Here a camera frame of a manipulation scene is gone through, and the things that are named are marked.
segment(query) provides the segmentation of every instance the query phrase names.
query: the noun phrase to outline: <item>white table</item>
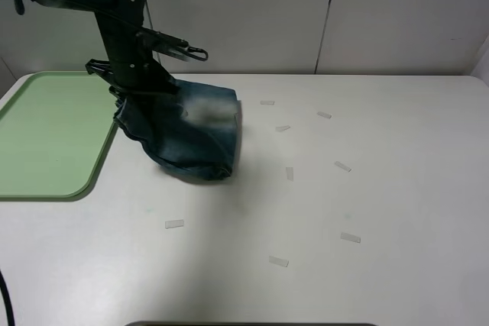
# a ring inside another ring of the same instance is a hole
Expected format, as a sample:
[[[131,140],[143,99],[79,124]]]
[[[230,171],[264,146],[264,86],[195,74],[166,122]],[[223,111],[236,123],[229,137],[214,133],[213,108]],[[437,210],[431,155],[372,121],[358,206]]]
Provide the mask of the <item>white table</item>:
[[[483,82],[179,77],[236,89],[244,126],[235,177],[181,182],[119,131],[81,201],[0,202],[0,268],[18,326],[489,324]],[[291,129],[276,132],[281,125]],[[173,219],[185,227],[165,230]]]

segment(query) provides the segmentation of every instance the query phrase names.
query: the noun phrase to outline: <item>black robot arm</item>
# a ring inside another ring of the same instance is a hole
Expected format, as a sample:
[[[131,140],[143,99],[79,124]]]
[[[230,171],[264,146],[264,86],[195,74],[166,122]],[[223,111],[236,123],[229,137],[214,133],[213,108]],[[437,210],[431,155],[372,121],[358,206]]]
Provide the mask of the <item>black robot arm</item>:
[[[185,40],[142,27],[146,0],[32,1],[95,13],[109,61],[90,60],[86,69],[108,82],[116,95],[176,93],[170,74],[153,59],[153,50],[181,60],[208,58],[207,52],[191,47]],[[15,6],[22,14],[22,0],[15,0]]]

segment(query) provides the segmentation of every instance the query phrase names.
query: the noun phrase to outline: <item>denim cloth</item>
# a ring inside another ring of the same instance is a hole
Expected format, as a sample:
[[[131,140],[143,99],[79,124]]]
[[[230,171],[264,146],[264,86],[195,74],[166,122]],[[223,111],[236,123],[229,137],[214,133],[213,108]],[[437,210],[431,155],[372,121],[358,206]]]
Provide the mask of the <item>denim cloth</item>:
[[[232,174],[238,138],[233,89],[173,79],[170,95],[127,95],[114,121],[168,173],[205,180]]]

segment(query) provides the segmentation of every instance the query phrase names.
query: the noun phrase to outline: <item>light green tray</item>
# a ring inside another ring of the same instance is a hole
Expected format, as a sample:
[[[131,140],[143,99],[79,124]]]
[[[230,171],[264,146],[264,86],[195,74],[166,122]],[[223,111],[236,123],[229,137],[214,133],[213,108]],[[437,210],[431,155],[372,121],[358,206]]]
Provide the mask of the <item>light green tray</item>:
[[[98,76],[29,77],[0,111],[0,199],[68,199],[86,189],[115,131]]]

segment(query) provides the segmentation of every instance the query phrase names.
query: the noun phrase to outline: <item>plastic piece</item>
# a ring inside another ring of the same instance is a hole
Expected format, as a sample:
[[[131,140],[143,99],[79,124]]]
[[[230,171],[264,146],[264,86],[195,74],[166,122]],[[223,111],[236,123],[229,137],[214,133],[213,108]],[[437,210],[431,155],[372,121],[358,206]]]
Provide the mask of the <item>plastic piece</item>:
[[[282,131],[285,131],[285,130],[288,130],[290,129],[290,126],[289,125],[285,125],[285,126],[277,126],[275,128],[276,131],[279,131],[279,132],[282,132]]]
[[[342,240],[349,240],[349,241],[355,242],[357,244],[360,243],[360,237],[354,236],[353,234],[342,232],[342,235],[340,236],[340,238]]]
[[[326,114],[325,112],[318,112],[319,116],[323,116],[324,118],[331,118],[332,116],[330,114]]]
[[[288,267],[289,266],[289,260],[280,259],[278,257],[273,257],[273,256],[268,257],[268,262],[272,263],[273,265],[278,265],[278,266],[282,266],[282,267]]]
[[[287,173],[287,179],[293,181],[293,167],[285,167],[285,172]]]
[[[350,167],[348,167],[348,166],[346,166],[343,163],[338,162],[338,161],[335,162],[335,166],[337,166],[337,167],[339,167],[341,169],[344,169],[346,172],[350,172],[351,171],[351,168]]]
[[[165,229],[183,227],[183,219],[178,221],[165,221]]]

